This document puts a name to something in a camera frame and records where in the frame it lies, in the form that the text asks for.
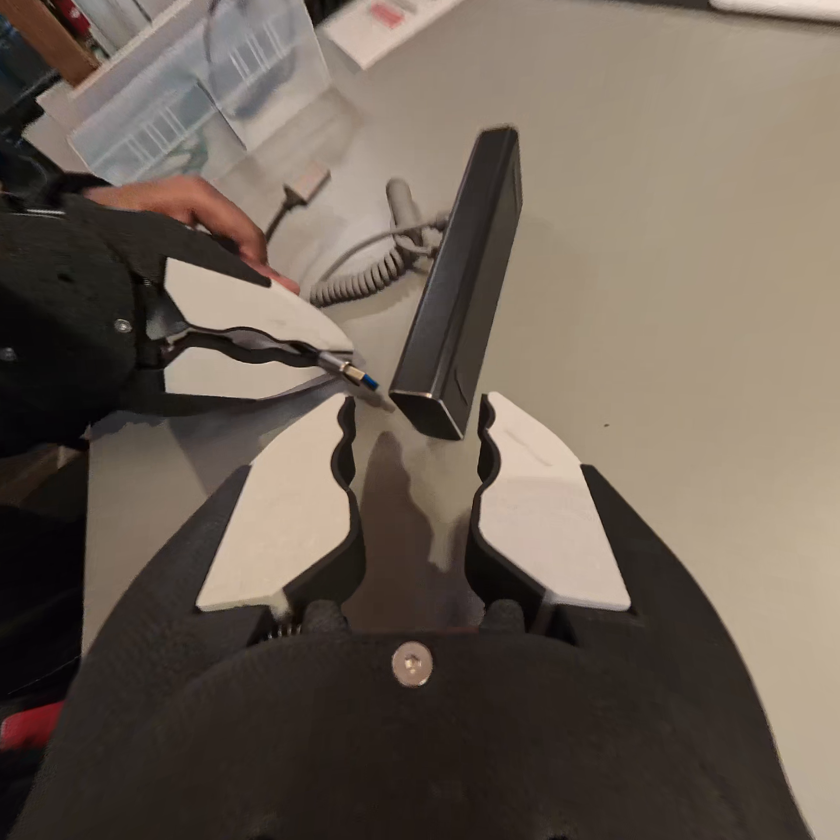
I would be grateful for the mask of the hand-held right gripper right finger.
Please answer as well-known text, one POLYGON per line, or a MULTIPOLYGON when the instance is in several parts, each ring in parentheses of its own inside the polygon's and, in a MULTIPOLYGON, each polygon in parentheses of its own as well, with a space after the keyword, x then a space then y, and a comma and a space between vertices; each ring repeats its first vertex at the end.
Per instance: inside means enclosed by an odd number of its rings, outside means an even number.
POLYGON ((514 601, 526 621, 544 605, 627 613, 630 594, 572 449, 499 392, 481 397, 478 436, 465 576, 482 604, 514 601))

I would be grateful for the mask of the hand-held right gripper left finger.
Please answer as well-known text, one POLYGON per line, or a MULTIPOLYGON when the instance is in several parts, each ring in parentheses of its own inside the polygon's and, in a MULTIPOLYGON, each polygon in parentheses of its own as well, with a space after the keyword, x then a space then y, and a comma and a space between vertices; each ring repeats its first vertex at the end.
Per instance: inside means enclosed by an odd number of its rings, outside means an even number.
POLYGON ((264 606, 297 621, 312 602, 351 598, 365 574, 354 439, 355 401, 336 394, 254 458, 197 595, 201 612, 264 606))

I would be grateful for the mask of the clear plastic organizer box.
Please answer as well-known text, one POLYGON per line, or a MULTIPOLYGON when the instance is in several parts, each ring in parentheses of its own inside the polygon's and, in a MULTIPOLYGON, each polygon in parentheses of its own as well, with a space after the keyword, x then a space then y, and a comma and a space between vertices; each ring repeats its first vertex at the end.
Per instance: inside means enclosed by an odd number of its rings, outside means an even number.
POLYGON ((178 2, 68 96, 66 137, 114 185, 212 182, 330 85, 305 2, 178 2))

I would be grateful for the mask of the person's left hand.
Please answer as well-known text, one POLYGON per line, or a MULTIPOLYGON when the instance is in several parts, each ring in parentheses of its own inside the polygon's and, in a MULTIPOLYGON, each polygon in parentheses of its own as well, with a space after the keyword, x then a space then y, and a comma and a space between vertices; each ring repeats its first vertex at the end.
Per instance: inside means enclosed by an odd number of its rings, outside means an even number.
POLYGON ((82 192, 87 199, 131 212, 150 212, 190 228, 229 239, 236 253, 260 275, 298 295, 297 283, 274 271, 268 263, 266 237, 250 217, 209 182, 196 175, 175 175, 158 181, 123 186, 95 186, 82 192))

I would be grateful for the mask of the paper sheet with red label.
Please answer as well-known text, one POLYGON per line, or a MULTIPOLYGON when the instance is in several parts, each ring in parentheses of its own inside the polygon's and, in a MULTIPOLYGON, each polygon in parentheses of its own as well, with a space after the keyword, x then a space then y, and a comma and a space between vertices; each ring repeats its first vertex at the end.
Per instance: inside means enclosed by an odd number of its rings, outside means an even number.
POLYGON ((355 1, 330 16, 322 32, 360 70, 367 70, 460 4, 355 1))

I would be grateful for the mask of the person's left forearm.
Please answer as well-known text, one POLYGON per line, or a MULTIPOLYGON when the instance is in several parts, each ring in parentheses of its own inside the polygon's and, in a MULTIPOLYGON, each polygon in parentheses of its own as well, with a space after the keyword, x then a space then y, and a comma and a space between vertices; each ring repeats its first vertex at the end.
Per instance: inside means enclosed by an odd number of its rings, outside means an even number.
POLYGON ((30 209, 60 210, 64 196, 110 186, 89 173, 66 172, 49 162, 2 145, 1 211, 22 213, 30 209))

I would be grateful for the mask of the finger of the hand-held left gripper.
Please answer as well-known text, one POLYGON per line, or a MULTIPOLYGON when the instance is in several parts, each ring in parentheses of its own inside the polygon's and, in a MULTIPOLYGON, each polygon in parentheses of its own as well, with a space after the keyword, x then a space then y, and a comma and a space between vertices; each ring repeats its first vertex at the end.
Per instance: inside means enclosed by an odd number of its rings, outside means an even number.
POLYGON ((164 390, 264 401, 327 379, 323 352, 343 356, 342 331, 184 331, 164 341, 164 390))
POLYGON ((264 287, 168 258, 164 296, 176 311, 169 343, 207 340, 215 349, 317 361, 354 357, 349 337, 319 309, 270 280, 264 287))

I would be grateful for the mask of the black USB hub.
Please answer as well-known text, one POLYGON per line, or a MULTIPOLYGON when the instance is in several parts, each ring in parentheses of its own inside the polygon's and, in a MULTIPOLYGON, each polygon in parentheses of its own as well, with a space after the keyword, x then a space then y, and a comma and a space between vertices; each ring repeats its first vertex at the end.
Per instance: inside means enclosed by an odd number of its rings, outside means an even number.
POLYGON ((522 210, 518 131, 481 131, 388 394, 418 433, 464 437, 522 210))

